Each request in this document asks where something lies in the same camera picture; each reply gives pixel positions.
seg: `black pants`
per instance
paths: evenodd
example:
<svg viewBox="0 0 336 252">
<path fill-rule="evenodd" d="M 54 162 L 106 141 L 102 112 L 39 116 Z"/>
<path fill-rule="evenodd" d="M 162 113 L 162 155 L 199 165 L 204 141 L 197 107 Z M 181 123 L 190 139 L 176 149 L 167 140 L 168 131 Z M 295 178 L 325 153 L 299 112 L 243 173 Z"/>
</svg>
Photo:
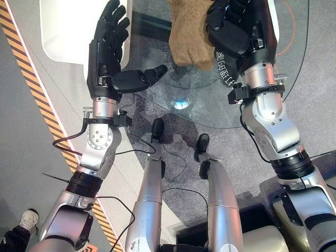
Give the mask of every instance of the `black pants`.
<svg viewBox="0 0 336 252">
<path fill-rule="evenodd" d="M 8 231 L 0 243 L 1 252 L 25 252 L 30 233 L 23 227 L 16 226 Z"/>
</svg>

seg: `brown plush toy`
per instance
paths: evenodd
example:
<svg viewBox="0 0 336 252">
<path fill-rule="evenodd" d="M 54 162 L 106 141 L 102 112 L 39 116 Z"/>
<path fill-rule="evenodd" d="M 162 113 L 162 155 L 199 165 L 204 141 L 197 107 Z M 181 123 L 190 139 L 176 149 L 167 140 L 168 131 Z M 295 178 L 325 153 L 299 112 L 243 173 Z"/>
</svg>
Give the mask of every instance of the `brown plush toy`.
<svg viewBox="0 0 336 252">
<path fill-rule="evenodd" d="M 211 70 L 215 48 L 208 40 L 205 18 L 213 1 L 169 0 L 169 4 L 173 13 L 169 46 L 175 63 Z"/>
</svg>

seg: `wire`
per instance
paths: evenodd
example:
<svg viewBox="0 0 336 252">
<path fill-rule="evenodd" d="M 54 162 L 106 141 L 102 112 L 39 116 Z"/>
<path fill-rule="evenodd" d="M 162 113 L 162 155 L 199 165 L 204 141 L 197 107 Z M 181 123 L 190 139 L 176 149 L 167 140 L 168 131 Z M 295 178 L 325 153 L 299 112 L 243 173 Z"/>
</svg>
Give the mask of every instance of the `wire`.
<svg viewBox="0 0 336 252">
<path fill-rule="evenodd" d="M 120 235 L 118 236 L 117 240 L 114 242 L 110 252 L 112 252 L 114 250 L 114 248 L 116 247 L 118 241 L 120 240 L 121 236 L 125 233 L 125 231 L 133 224 L 133 222 L 135 221 L 135 215 L 134 213 L 125 205 L 125 203 L 123 201 L 121 201 L 120 199 L 118 199 L 117 197 L 113 197 L 113 196 L 99 196 L 97 198 L 114 198 L 115 200 L 119 201 L 126 209 L 128 212 L 130 212 L 130 214 L 133 217 L 133 220 L 126 226 L 126 228 L 124 228 L 124 230 L 120 233 Z"/>
<path fill-rule="evenodd" d="M 327 184 L 327 186 L 330 187 L 331 189 L 334 189 L 334 190 L 336 191 L 336 188 L 335 188 L 335 187 L 333 187 L 333 186 L 331 186 L 331 185 L 328 185 L 328 184 Z"/>
<path fill-rule="evenodd" d="M 172 155 L 172 156 L 177 156 L 178 158 L 181 158 L 182 160 L 183 160 L 183 162 L 184 162 L 184 168 L 180 171 L 180 173 L 177 175 L 177 176 L 175 176 L 175 177 L 173 177 L 173 179 L 172 180 L 170 180 L 169 181 L 169 183 L 170 184 L 172 184 L 184 171 L 185 171 L 185 169 L 187 168 L 187 162 L 186 162 L 186 160 L 182 157 L 182 156 L 179 156 L 179 155 L 177 155 L 177 154 L 175 154 L 175 153 L 172 153 L 172 152 L 170 152 L 170 151 L 168 151 L 165 147 L 164 147 L 164 145 L 163 145 L 163 149 L 167 152 L 167 153 L 169 153 L 170 155 Z"/>
<path fill-rule="evenodd" d="M 47 173 L 43 173 L 43 172 L 42 172 L 42 174 L 43 174 L 44 176 L 51 177 L 52 179 L 54 178 L 54 179 L 56 179 L 56 180 L 60 180 L 60 181 L 66 182 L 66 183 L 69 183 L 69 182 L 70 182 L 70 180 L 64 180 L 63 178 L 55 177 L 55 176 L 49 175 L 49 174 L 47 174 Z"/>
<path fill-rule="evenodd" d="M 243 113 L 242 113 L 242 109 L 241 109 L 241 108 L 242 108 L 242 105 L 243 105 L 243 104 L 240 104 L 240 106 L 239 106 L 239 110 L 240 110 L 240 123 L 241 123 L 241 126 L 243 127 L 244 130 L 247 131 L 248 135 L 251 137 L 252 141 L 254 142 L 254 145 L 255 145 L 256 148 L 257 148 L 257 151 L 258 151 L 258 153 L 259 153 L 261 159 L 264 160 L 266 163 L 271 163 L 270 161 L 266 160 L 266 159 L 263 157 L 263 155 L 262 155 L 262 153 L 261 153 L 261 151 L 260 151 L 260 149 L 259 149 L 259 146 L 258 146 L 256 140 L 255 140 L 254 137 L 253 137 L 253 135 L 254 135 L 253 132 L 251 132 L 251 131 L 247 128 L 246 124 L 243 122 Z"/>
<path fill-rule="evenodd" d="M 206 239 L 209 240 L 209 235 L 208 235 L 208 209 L 209 209 L 209 207 L 208 207 L 208 202 L 206 201 L 205 197 L 197 191 L 190 190 L 190 189 L 179 188 L 179 187 L 171 187 L 171 188 L 165 189 L 165 190 L 162 191 L 162 193 L 167 192 L 167 191 L 172 190 L 172 189 L 197 193 L 199 196 L 201 196 L 204 199 L 204 202 L 205 202 L 205 205 L 206 205 Z"/>
<path fill-rule="evenodd" d="M 311 156 L 310 158 L 311 159 L 313 159 L 313 158 L 317 158 L 318 156 L 323 156 L 323 155 L 327 155 L 327 154 L 329 154 L 329 153 L 331 153 L 331 152 L 334 152 L 335 150 L 333 150 L 333 151 L 327 151 L 327 152 L 324 152 L 324 153 L 321 153 L 321 154 L 318 154 L 318 155 L 315 155 L 315 156 Z"/>
<path fill-rule="evenodd" d="M 60 138 L 60 139 L 57 139 L 57 140 L 55 140 L 55 141 L 52 143 L 52 145 L 53 145 L 54 147 L 60 149 L 60 150 L 67 151 L 67 152 L 70 152 L 70 153 L 73 153 L 73 154 L 82 156 L 82 153 L 77 152 L 77 151 L 73 151 L 73 150 L 68 149 L 68 148 L 61 147 L 61 146 L 57 145 L 57 143 L 64 142 L 64 141 L 68 141 L 68 140 L 70 140 L 70 139 L 74 139 L 74 138 L 79 137 L 80 135 L 82 135 L 83 133 L 85 133 L 87 126 L 88 126 L 88 119 L 87 119 L 87 118 L 84 118 L 84 119 L 83 119 L 82 129 L 80 130 L 80 132 L 78 132 L 78 133 L 75 134 L 75 135 L 68 136 L 68 137 L 66 137 L 66 138 Z"/>
<path fill-rule="evenodd" d="M 139 152 L 143 152 L 143 153 L 147 153 L 147 154 L 154 154 L 156 152 L 156 148 L 154 148 L 153 145 L 151 145 L 150 143 L 147 143 L 145 140 L 141 139 L 141 137 L 137 136 L 136 134 L 132 133 L 129 129 L 129 126 L 127 127 L 127 131 L 128 133 L 130 133 L 132 136 L 134 136 L 135 138 L 139 139 L 142 143 L 148 145 L 150 148 L 152 148 L 154 151 L 153 152 L 149 152 L 149 151 L 144 151 L 144 150 L 129 150 L 129 151 L 123 151 L 123 152 L 118 152 L 116 153 L 116 155 L 120 155 L 120 154 L 125 154 L 125 153 L 129 153 L 129 152 L 133 152 L 133 151 L 139 151 Z"/>
</svg>

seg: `round glass tabletop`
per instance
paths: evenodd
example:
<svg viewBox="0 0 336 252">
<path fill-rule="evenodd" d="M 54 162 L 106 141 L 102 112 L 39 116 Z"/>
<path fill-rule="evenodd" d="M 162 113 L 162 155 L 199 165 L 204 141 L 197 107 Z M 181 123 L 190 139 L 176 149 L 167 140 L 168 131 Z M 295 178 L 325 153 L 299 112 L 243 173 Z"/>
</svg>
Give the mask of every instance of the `round glass tabletop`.
<svg viewBox="0 0 336 252">
<path fill-rule="evenodd" d="M 168 73 L 157 84 L 139 94 L 173 113 L 207 127 L 239 127 L 239 106 L 228 104 L 227 95 L 231 88 L 222 84 L 215 67 L 212 71 L 201 71 L 193 66 L 179 67 L 174 63 L 167 42 L 169 31 L 165 30 L 171 16 L 167 1 L 148 1 L 139 6 L 136 2 L 133 4 L 127 69 L 147 69 L 160 64 L 168 67 Z M 296 81 L 305 55 L 309 2 L 275 0 L 275 6 L 280 38 L 274 71 L 288 75 L 283 94 L 285 98 Z"/>
</svg>

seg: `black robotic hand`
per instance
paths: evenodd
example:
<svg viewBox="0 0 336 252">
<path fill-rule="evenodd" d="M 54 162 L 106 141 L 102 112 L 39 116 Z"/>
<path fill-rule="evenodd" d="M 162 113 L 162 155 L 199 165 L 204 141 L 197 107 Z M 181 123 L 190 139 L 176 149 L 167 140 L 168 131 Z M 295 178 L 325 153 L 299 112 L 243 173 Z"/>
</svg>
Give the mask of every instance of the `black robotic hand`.
<svg viewBox="0 0 336 252">
<path fill-rule="evenodd" d="M 258 62 L 274 63 L 277 40 L 268 0 L 215 0 L 205 23 L 210 42 L 240 74 Z"/>
<path fill-rule="evenodd" d="M 108 97 L 120 101 L 122 93 L 147 89 L 155 84 L 166 72 L 160 65 L 145 72 L 121 72 L 122 44 L 128 37 L 126 28 L 130 25 L 124 6 L 119 0 L 110 0 L 103 10 L 94 38 L 89 47 L 89 71 L 87 85 L 91 97 Z"/>
</svg>

